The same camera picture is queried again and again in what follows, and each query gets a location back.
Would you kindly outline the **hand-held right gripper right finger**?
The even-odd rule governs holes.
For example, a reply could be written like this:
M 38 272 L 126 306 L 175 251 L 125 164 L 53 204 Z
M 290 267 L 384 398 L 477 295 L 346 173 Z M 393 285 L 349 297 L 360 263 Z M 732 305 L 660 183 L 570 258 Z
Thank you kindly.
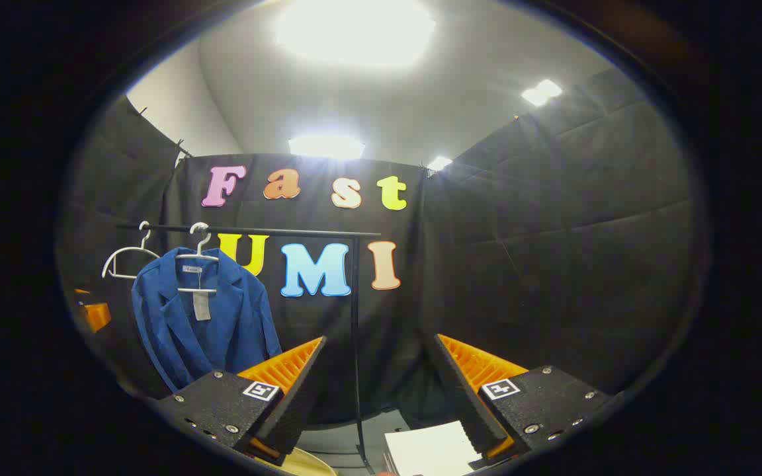
M 471 344 L 433 335 L 433 367 L 479 458 L 495 465 L 574 436 L 612 395 L 553 365 L 527 370 Z

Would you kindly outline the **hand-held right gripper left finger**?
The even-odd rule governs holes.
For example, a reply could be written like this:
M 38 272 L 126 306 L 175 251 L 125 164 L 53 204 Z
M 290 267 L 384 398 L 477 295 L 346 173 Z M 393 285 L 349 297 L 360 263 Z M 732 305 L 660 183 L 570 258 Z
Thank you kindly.
M 281 466 L 305 430 L 327 381 L 327 338 L 318 337 L 248 370 L 212 370 L 155 401 L 169 424 L 223 450 Z

